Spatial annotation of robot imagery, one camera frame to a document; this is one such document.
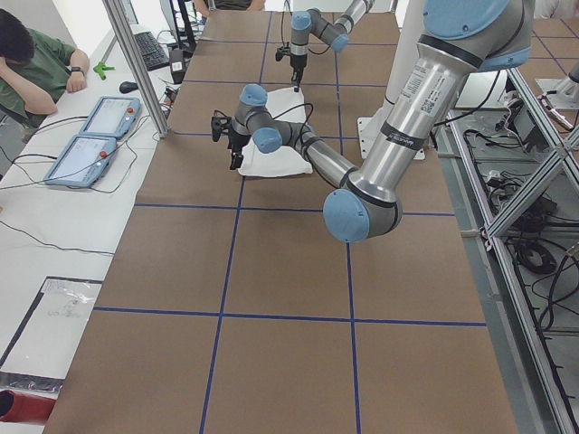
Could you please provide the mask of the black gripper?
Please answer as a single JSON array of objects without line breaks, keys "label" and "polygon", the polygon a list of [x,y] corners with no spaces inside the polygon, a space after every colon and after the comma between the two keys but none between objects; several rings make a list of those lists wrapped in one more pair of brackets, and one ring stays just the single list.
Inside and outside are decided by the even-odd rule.
[{"label": "black gripper", "polygon": [[286,42],[276,50],[275,60],[281,61],[284,56],[289,57],[289,64],[293,70],[291,80],[293,91],[300,91],[300,81],[302,81],[304,70],[308,61],[308,46],[306,44],[295,44]]},{"label": "black gripper", "polygon": [[215,110],[211,118],[212,140],[218,142],[221,137],[228,138],[228,149],[231,151],[231,170],[242,166],[242,149],[248,145],[248,133],[242,130],[235,117],[229,117],[221,110]]}]

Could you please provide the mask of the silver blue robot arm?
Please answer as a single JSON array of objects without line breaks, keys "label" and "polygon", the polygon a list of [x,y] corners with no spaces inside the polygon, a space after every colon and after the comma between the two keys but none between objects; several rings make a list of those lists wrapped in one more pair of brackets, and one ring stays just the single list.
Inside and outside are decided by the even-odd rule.
[{"label": "silver blue robot arm", "polygon": [[352,1],[334,23],[326,20],[317,8],[292,13],[289,41],[283,42],[277,49],[275,60],[281,61],[284,57],[289,57],[292,68],[290,82],[295,92],[300,89],[307,67],[310,35],[316,36],[334,52],[342,52],[355,25],[372,10],[374,4],[375,1],[371,0]]},{"label": "silver blue robot arm", "polygon": [[297,151],[333,186],[323,205],[328,231],[359,242],[392,231],[402,218],[396,187],[430,132],[476,72],[517,67],[528,59],[535,5],[531,1],[414,1],[398,43],[415,42],[416,62],[361,165],[353,165],[304,122],[274,118],[267,91],[245,86],[235,113],[212,117],[214,139],[227,137],[232,168],[249,143],[264,154]]}]

